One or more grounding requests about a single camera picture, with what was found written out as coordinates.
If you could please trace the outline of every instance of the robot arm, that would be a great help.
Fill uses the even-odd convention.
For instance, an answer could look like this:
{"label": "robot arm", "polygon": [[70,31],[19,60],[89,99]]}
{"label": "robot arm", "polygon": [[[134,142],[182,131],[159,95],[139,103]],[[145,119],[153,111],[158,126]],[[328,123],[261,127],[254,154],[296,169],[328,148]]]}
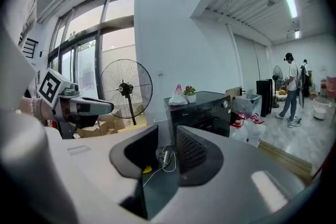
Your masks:
{"label": "robot arm", "polygon": [[41,98],[51,107],[55,120],[72,122],[77,128],[93,126],[98,115],[111,113],[112,103],[80,97],[78,85],[48,68],[39,88]]}

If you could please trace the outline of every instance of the cable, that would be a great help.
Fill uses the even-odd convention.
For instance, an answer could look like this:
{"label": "cable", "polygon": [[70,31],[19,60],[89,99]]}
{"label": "cable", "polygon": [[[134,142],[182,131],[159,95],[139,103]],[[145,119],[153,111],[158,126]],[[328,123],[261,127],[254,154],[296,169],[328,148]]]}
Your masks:
{"label": "cable", "polygon": [[163,152],[164,152],[164,149],[165,149],[167,146],[170,145],[171,141],[172,141],[172,140],[170,140],[170,141],[168,142],[168,144],[166,144],[166,145],[163,147],[163,149],[162,149],[162,154],[163,154]]}
{"label": "cable", "polygon": [[[169,146],[170,143],[171,143],[171,140],[169,141],[168,144],[166,144],[166,145],[163,147],[162,152],[157,154],[156,159],[157,159],[157,161],[158,161],[158,163],[159,163],[160,169],[156,170],[156,171],[150,176],[150,178],[147,179],[147,181],[145,182],[145,184],[143,184],[143,186],[142,186],[143,188],[146,186],[147,182],[152,178],[152,176],[153,176],[154,174],[156,174],[158,171],[163,170],[163,171],[165,171],[165,172],[167,172],[167,173],[170,173],[170,172],[173,172],[173,171],[176,170],[176,156],[175,156],[175,152],[174,152],[174,151],[173,151],[172,154],[170,155],[167,164],[165,164],[165,165],[162,166],[161,163],[160,163],[160,160],[159,160],[159,159],[164,160],[164,158],[163,158],[163,157],[159,157],[159,155],[162,154],[162,155],[164,156],[164,154],[163,154],[164,149],[165,149],[167,146]],[[173,154],[174,154],[174,159],[175,159],[175,167],[174,167],[174,169],[171,170],[171,171],[169,171],[169,170],[165,170],[165,168],[170,164],[170,161],[171,161],[171,159],[172,159],[172,155],[173,155]]]}
{"label": "cable", "polygon": [[294,128],[294,127],[300,127],[300,126],[301,126],[301,123],[297,123],[295,125],[293,125],[293,124],[288,124],[287,125],[288,128]]}
{"label": "cable", "polygon": [[143,188],[146,186],[147,182],[152,178],[153,175],[155,175],[158,171],[161,171],[163,168],[160,168],[159,170],[156,170],[151,176],[150,178],[148,178],[148,180],[145,182],[145,184],[143,184]]}
{"label": "cable", "polygon": [[294,127],[300,127],[300,126],[301,126],[301,120],[302,120],[302,119],[299,118],[297,124],[288,124],[287,127],[288,127],[288,128],[291,128],[291,129],[294,128]]}
{"label": "cable", "polygon": [[170,171],[167,171],[167,170],[165,170],[165,168],[168,166],[168,164],[167,165],[165,165],[165,166],[163,166],[162,167],[162,169],[165,171],[165,172],[167,172],[167,173],[171,173],[171,172],[173,172],[173,171],[175,171],[176,170],[176,155],[175,155],[175,152],[173,151],[173,153],[170,155],[170,159],[172,158],[172,155],[174,154],[174,159],[175,159],[175,167],[174,167],[174,169],[173,170],[170,170]]}
{"label": "cable", "polygon": [[253,44],[254,52],[256,53],[256,58],[257,58],[258,72],[259,72],[259,80],[261,80],[261,78],[260,78],[260,69],[259,69],[258,55],[257,55],[257,51],[256,51],[256,46],[254,46],[254,41],[253,41],[253,39],[252,39],[252,44]]}

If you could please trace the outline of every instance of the white stool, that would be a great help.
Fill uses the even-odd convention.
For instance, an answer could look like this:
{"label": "white stool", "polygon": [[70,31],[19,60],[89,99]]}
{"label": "white stool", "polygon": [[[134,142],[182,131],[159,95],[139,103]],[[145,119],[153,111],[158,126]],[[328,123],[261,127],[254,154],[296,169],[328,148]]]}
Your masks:
{"label": "white stool", "polygon": [[314,108],[314,113],[313,113],[313,116],[316,118],[316,119],[319,119],[319,120],[324,120],[326,117],[326,114],[327,112],[325,111],[325,109],[322,109],[322,108]]}

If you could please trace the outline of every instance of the white shirt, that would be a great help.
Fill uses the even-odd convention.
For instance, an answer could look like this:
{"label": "white shirt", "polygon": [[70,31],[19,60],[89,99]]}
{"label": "white shirt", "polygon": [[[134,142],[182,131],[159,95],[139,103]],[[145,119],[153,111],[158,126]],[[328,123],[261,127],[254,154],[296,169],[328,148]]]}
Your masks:
{"label": "white shirt", "polygon": [[36,22],[36,0],[4,0],[0,13],[0,19],[13,43],[20,43],[22,49]]}
{"label": "white shirt", "polygon": [[297,89],[296,81],[298,80],[298,74],[299,69],[296,63],[293,61],[289,64],[289,76],[293,77],[294,79],[288,84],[288,91],[295,91]]}

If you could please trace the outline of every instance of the window frame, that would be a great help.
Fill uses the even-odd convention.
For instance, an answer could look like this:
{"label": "window frame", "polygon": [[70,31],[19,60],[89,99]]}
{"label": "window frame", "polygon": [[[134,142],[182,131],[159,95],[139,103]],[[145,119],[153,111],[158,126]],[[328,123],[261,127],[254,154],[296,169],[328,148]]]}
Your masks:
{"label": "window frame", "polygon": [[[85,33],[77,38],[73,38],[72,40],[65,40],[66,34],[68,32],[68,28],[70,25],[70,22],[73,19],[73,16],[76,14],[77,10],[84,10],[84,12],[79,12],[76,14],[76,17],[84,14],[85,12],[92,10],[95,8],[95,6],[91,6],[93,2],[99,0],[86,0],[79,5],[75,6],[72,8],[69,12],[65,13],[63,16],[59,17],[54,32],[52,34],[52,39],[49,47],[49,54],[48,54],[48,66],[51,67],[52,61],[58,57],[58,72],[62,74],[62,57],[65,53],[71,51],[72,49],[74,50],[73,53],[73,82],[78,83],[78,74],[77,74],[77,60],[78,60],[78,48],[81,45],[84,45],[85,43],[91,41],[91,40],[96,40],[96,45],[95,45],[95,53],[94,53],[94,69],[95,69],[95,74],[96,74],[96,86],[97,86],[97,93],[98,93],[98,98],[99,99],[104,99],[103,92],[102,92],[102,83],[100,80],[100,72],[101,72],[101,57],[102,57],[102,36],[104,34],[113,32],[113,31],[118,31],[122,30],[125,28],[131,28],[134,27],[134,15],[126,16],[126,17],[121,17],[121,18],[116,18],[112,20],[108,20],[106,22],[106,14],[107,14],[107,9],[108,5],[111,2],[118,1],[118,0],[104,0],[104,6],[102,10],[102,14],[100,16],[100,21],[99,24],[92,26],[88,29],[85,29]],[[58,30],[60,29],[60,25],[63,24],[64,20],[66,19],[65,22],[65,28],[64,32],[62,35],[61,43],[57,48],[54,48]]]}

